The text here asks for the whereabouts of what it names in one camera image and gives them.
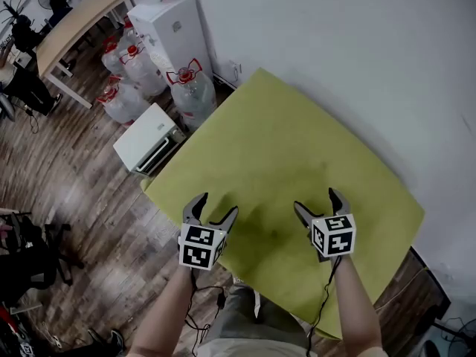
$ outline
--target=person sitting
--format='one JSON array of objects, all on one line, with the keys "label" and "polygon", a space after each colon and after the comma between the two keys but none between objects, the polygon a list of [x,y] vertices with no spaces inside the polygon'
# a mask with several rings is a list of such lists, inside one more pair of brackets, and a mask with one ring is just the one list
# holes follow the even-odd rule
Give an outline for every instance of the person sitting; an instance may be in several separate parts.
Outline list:
[{"label": "person sitting", "polygon": [[7,61],[13,43],[14,38],[0,51],[1,88],[4,94],[19,98],[32,110],[46,116],[61,101],[62,94],[53,98],[45,84],[35,74],[17,68]]}]

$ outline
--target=black chair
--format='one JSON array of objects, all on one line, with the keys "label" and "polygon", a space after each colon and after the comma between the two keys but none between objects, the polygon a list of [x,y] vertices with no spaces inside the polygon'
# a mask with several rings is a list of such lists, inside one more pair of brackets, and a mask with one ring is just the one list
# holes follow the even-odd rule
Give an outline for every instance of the black chair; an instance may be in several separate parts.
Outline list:
[{"label": "black chair", "polygon": [[[28,289],[47,289],[56,280],[57,271],[64,283],[73,284],[71,267],[84,268],[84,265],[60,253],[62,235],[71,230],[69,225],[62,225],[54,237],[51,234],[54,226],[45,225],[45,242],[42,229],[33,225],[27,216],[11,214],[7,223],[15,231],[9,231],[6,239],[10,253],[0,255],[0,302],[14,306]],[[20,237],[16,226],[20,227]],[[65,277],[60,260],[66,262],[69,278]]]}]

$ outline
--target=wooden desk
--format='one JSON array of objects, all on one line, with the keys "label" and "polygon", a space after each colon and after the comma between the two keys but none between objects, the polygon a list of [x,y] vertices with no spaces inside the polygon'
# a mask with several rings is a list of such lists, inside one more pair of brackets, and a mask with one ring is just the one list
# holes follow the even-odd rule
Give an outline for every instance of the wooden desk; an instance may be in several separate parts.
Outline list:
[{"label": "wooden desk", "polygon": [[71,90],[51,72],[58,67],[58,61],[65,56],[71,46],[78,41],[97,21],[119,4],[125,3],[132,9],[130,0],[82,0],[68,15],[54,27],[36,49],[38,72],[50,82],[90,109],[91,104],[78,93]]}]

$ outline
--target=table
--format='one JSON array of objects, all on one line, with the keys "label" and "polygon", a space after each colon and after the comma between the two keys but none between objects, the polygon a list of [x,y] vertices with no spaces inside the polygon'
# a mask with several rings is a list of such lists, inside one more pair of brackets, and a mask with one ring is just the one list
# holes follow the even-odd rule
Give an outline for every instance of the table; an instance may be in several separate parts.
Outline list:
[{"label": "table", "polygon": [[63,72],[67,72],[68,70],[59,65],[58,61],[65,56],[71,46],[96,24],[101,17],[111,12],[121,3],[124,3],[128,10],[133,8],[130,0],[82,0],[77,7],[54,27],[36,48],[39,76],[48,79],[87,109],[91,108],[91,103],[67,87],[51,72],[55,67],[58,67]]},{"label": "table", "polygon": [[[193,134],[145,194],[176,224],[208,192],[202,223],[239,214],[219,262],[291,312],[315,321],[330,275],[294,212],[294,201],[332,215],[343,193],[357,224],[352,259],[375,302],[408,253],[423,209],[392,171],[316,103],[259,69]],[[334,284],[319,330],[340,338]]]}]

